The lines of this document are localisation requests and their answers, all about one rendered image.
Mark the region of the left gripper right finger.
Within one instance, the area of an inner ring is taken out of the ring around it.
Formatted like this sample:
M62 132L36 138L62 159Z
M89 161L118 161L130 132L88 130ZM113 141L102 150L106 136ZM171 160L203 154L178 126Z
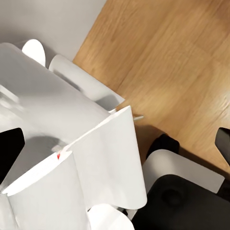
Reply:
M215 145L230 166L230 129L219 127Z

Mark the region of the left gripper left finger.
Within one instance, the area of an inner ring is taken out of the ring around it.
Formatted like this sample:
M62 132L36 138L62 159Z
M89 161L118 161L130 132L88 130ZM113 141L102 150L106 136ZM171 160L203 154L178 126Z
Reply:
M20 127L0 133L0 185L25 146Z

